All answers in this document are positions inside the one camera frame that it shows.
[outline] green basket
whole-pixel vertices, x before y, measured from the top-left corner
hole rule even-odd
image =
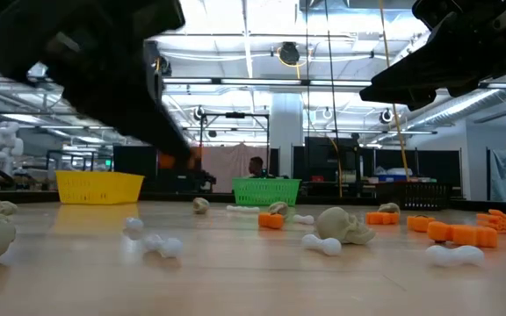
[[[286,202],[296,205],[298,179],[234,178],[235,202],[238,205],[271,205]]]

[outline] white robot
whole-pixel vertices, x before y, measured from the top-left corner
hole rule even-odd
[[[15,157],[23,154],[23,140],[17,137],[17,122],[2,122],[0,125],[0,169],[12,176]]]

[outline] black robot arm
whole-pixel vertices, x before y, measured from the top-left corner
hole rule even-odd
[[[0,0],[0,73],[35,86],[27,72],[40,61],[78,112],[186,164],[161,74],[149,89],[143,58],[145,39],[183,25],[178,0]]]
[[[506,0],[418,0],[413,14],[431,30],[427,44],[377,74],[363,100],[414,110],[436,89],[458,97],[506,75]]]

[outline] orange toy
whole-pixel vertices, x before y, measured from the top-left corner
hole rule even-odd
[[[285,225],[285,217],[280,214],[262,212],[259,214],[259,226],[280,229]]]
[[[418,233],[427,233],[429,223],[433,221],[435,221],[434,218],[423,215],[408,216],[408,229],[411,229]]]
[[[498,210],[489,210],[489,214],[477,214],[480,226],[494,228],[499,233],[506,233],[506,214]]]
[[[497,231],[490,227],[448,225],[435,221],[429,223],[427,234],[436,242],[452,241],[462,246],[497,248]]]
[[[367,225],[397,225],[399,223],[399,213],[368,212],[366,214]]]

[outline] yellow basket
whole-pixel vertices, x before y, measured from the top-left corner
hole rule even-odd
[[[56,171],[60,201],[64,204],[114,205],[135,203],[144,176],[120,172]]]

